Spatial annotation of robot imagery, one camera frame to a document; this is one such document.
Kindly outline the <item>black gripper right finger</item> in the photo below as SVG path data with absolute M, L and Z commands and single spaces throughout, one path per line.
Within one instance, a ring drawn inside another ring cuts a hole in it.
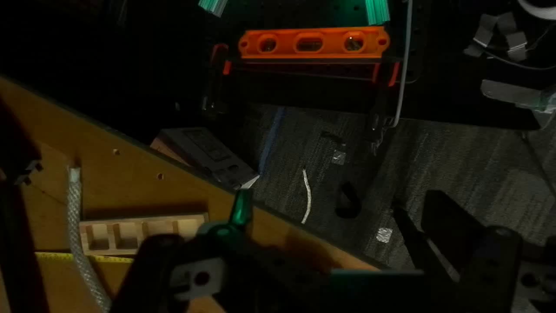
M 505 226 L 484 226 L 440 189 L 430 189 L 421 226 L 402 200 L 394 217 L 413 262 L 425 271 L 433 313 L 510 313 L 524 240 Z

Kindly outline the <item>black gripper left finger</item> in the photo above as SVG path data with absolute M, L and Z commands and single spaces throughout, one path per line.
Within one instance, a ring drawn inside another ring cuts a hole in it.
M 215 297 L 227 313 L 244 313 L 244 293 L 218 238 L 155 234 L 142 243 L 110 313 L 185 313 L 201 297 Z

